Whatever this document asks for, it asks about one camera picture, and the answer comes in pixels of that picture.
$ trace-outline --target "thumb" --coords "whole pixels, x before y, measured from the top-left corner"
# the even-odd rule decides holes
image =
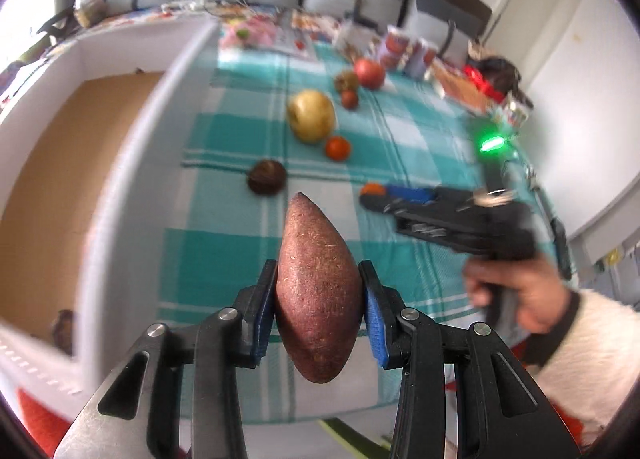
[[[466,261],[463,274],[468,279],[479,282],[494,283],[513,289],[520,288],[514,262],[510,261],[484,261],[471,257]]]

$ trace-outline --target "brown cardboard bottom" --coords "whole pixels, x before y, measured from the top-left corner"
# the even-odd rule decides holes
[[[81,84],[22,168],[0,221],[0,316],[51,341],[74,309],[82,250],[118,150],[162,73]]]

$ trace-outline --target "sweet potato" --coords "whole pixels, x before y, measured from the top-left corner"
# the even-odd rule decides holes
[[[276,321],[291,360],[326,383],[347,362],[364,311],[362,280],[347,244],[304,194],[289,202],[276,282]]]

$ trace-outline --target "teal plaid tablecloth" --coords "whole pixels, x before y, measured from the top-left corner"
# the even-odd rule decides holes
[[[191,324],[230,305],[241,287],[255,283],[265,259],[277,258],[287,201],[302,191],[322,208],[356,261],[373,261],[382,282],[396,287],[407,305],[438,322],[468,327],[481,315],[466,299],[466,255],[399,236],[389,216],[358,204],[368,181],[476,187],[479,171],[461,121],[466,112],[400,74],[390,74],[378,92],[361,90],[357,111],[346,111],[332,78],[347,64],[324,46],[318,55],[319,62],[303,62],[264,52],[221,53],[184,150],[177,217],[166,232],[158,317],[170,325]],[[332,162],[322,144],[305,145],[292,135],[286,103],[307,88],[334,101],[335,134],[353,147],[347,162]],[[273,198],[256,197],[246,186],[245,172],[263,158],[279,160],[289,173],[286,190]],[[522,172],[515,168],[513,174],[520,199],[535,212],[541,246],[552,252]],[[399,373],[376,366],[366,337],[326,385],[311,384],[294,370],[276,328],[271,340],[258,369],[238,370],[245,423],[298,421],[398,399]]]

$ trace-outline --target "human hand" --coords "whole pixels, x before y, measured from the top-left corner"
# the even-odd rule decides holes
[[[494,283],[518,292],[518,324],[532,333],[547,333],[569,306],[570,293],[556,268],[542,255],[530,261],[484,261],[472,257],[463,269],[471,304],[485,307]]]

